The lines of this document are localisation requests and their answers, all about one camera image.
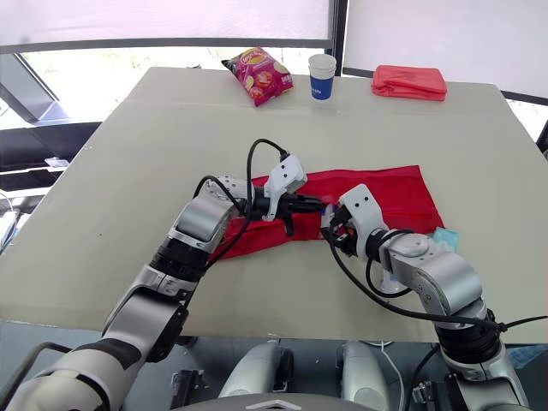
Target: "table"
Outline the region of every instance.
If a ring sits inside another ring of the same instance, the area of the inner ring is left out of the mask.
[[[295,90],[253,108],[228,71],[152,68],[82,148],[0,258],[0,317],[100,330],[205,174],[245,175],[250,144],[275,140],[306,171],[419,164],[460,254],[506,322],[546,310],[548,163],[493,85],[450,83],[444,103],[372,95],[337,78],[334,95]],[[277,161],[257,150],[254,174]],[[350,264],[363,276],[363,265]],[[415,295],[399,303],[421,309]],[[432,325],[376,306],[322,241],[215,265],[187,335],[433,341]],[[546,343],[546,322],[507,343]]]

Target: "paper cup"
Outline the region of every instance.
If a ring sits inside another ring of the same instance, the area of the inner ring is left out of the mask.
[[[336,58],[326,54],[317,54],[308,59],[312,97],[318,100],[331,97],[336,66]]]
[[[332,71],[337,66],[337,60],[328,54],[315,54],[308,59],[308,66],[319,71]]]

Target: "pink snack bag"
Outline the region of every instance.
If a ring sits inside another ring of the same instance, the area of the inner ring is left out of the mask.
[[[253,47],[222,63],[245,87],[255,107],[293,88],[289,71],[260,47]]]

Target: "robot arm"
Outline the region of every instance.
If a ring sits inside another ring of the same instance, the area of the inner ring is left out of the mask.
[[[319,200],[295,194],[307,176],[298,158],[289,154],[270,173],[264,189],[253,188],[251,199],[247,182],[228,176],[219,180],[239,206],[212,180],[206,181],[109,315],[103,337],[65,354],[24,383],[8,411],[117,411],[140,368],[164,359],[173,348],[208,259],[232,219],[281,218],[291,235],[291,213],[321,210]],[[249,208],[243,207],[247,201]]]
[[[426,235],[388,230],[367,186],[345,193],[339,205],[330,229],[351,228],[335,241],[345,253],[379,262],[420,297],[428,314],[494,320],[474,268]],[[454,402],[465,403],[470,410],[501,403],[528,406],[498,329],[440,321],[434,321],[434,326],[452,371],[447,382],[453,387]]]

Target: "red cloth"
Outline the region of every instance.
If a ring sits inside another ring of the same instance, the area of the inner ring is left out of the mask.
[[[437,68],[378,66],[372,90],[378,96],[444,101],[444,77]]]
[[[253,179],[262,186],[268,177]],[[417,233],[432,233],[443,227],[441,217],[420,174],[418,165],[375,171],[331,170],[308,174],[308,182],[298,193],[314,195],[324,204],[336,204],[341,195],[360,183],[365,183],[380,205],[383,218],[391,229],[413,229]],[[320,215],[295,214],[295,235],[287,237],[283,221],[251,222],[247,231],[225,258],[254,253],[279,246],[288,241],[321,240]],[[224,236],[230,242],[243,225],[243,218],[233,220]]]

